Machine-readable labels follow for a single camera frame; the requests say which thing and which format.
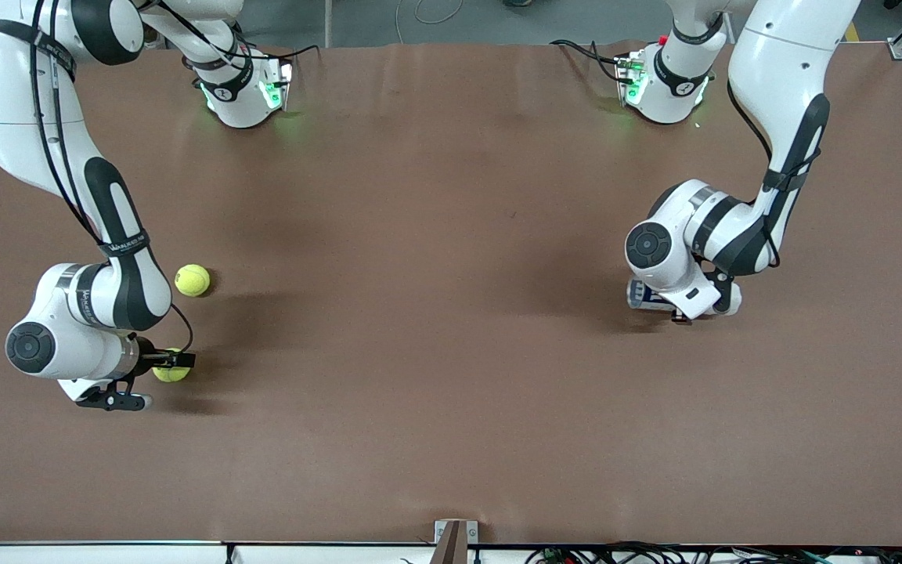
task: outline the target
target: brown tabletop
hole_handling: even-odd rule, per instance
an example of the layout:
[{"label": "brown tabletop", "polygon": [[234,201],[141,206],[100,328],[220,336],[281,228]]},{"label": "brown tabletop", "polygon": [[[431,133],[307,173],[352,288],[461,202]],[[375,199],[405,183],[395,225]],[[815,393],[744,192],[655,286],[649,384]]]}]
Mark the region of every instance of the brown tabletop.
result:
[{"label": "brown tabletop", "polygon": [[[0,170],[0,540],[902,545],[902,62],[842,45],[783,266],[731,318],[631,311],[626,233],[667,186],[749,199],[727,53],[681,125],[554,47],[303,55],[290,113],[219,124],[179,54],[86,68],[90,132],[179,297],[197,368],[107,414],[18,374],[41,273],[100,260]],[[171,315],[148,336],[182,345]]]}]

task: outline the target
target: brown table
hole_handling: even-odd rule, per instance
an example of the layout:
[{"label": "brown table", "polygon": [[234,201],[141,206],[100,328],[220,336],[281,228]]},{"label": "brown table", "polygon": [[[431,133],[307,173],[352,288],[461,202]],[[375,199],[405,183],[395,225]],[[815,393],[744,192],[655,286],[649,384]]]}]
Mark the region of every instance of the brown table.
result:
[{"label": "brown table", "polygon": [[[335,49],[291,112],[220,125],[176,53],[86,68],[197,368],[82,410],[7,364],[40,274],[96,249],[0,171],[0,540],[902,545],[902,62],[842,45],[779,270],[736,317],[630,311],[622,244],[667,186],[751,197],[719,78],[686,124],[554,47]],[[179,345],[170,316],[150,337]]]}]

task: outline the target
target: white cable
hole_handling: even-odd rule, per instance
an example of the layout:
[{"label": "white cable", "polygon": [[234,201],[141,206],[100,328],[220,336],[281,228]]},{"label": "white cable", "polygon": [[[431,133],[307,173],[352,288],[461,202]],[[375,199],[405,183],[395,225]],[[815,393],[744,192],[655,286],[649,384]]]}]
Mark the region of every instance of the white cable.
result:
[{"label": "white cable", "polygon": [[[420,6],[423,5],[424,0],[417,0],[416,9],[413,10],[413,17],[416,18],[416,21],[426,24],[426,25],[437,25],[439,23],[444,23],[451,18],[454,18],[455,15],[458,15],[458,12],[461,11],[461,7],[465,5],[465,0],[458,0],[458,7],[454,9],[450,14],[444,16],[438,20],[425,20],[420,17]],[[402,29],[399,28],[399,8],[402,7],[403,0],[399,0],[399,3],[395,5],[395,32],[399,36],[399,43],[405,43],[402,40]]]}]

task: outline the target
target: tennis ball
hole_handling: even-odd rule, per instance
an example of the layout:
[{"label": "tennis ball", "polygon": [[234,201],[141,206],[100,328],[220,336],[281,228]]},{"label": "tennis ball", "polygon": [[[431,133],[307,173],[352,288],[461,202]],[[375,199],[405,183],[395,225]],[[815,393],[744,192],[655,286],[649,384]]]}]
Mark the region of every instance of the tennis ball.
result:
[{"label": "tennis ball", "polygon": [[179,293],[196,298],[207,292],[207,287],[211,286],[211,275],[207,274],[207,269],[203,266],[189,264],[176,271],[175,284]]},{"label": "tennis ball", "polygon": [[190,372],[190,369],[187,367],[176,367],[176,368],[160,368],[155,367],[151,369],[151,372],[155,374],[155,378],[160,379],[163,382],[178,382],[183,378],[186,378],[187,372]]}]

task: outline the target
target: gray floor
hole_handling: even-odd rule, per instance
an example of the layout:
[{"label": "gray floor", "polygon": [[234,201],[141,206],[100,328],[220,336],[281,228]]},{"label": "gray floor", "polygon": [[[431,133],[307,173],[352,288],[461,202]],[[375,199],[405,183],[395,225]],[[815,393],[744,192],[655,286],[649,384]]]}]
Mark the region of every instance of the gray floor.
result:
[{"label": "gray floor", "polygon": [[[439,19],[457,3],[423,0],[420,16]],[[398,0],[335,0],[334,45],[364,47],[398,42],[397,4]],[[404,0],[402,4],[399,21],[405,43],[654,39],[669,30],[670,18],[662,0],[535,0],[527,8],[506,8],[499,0],[464,0],[461,11],[451,20],[423,25],[413,17],[416,6],[417,0]],[[247,0],[240,24],[253,42],[302,47],[323,44],[323,16],[323,0]],[[882,0],[863,0],[855,24],[863,40],[885,39],[902,25],[902,4],[886,10]]]}]

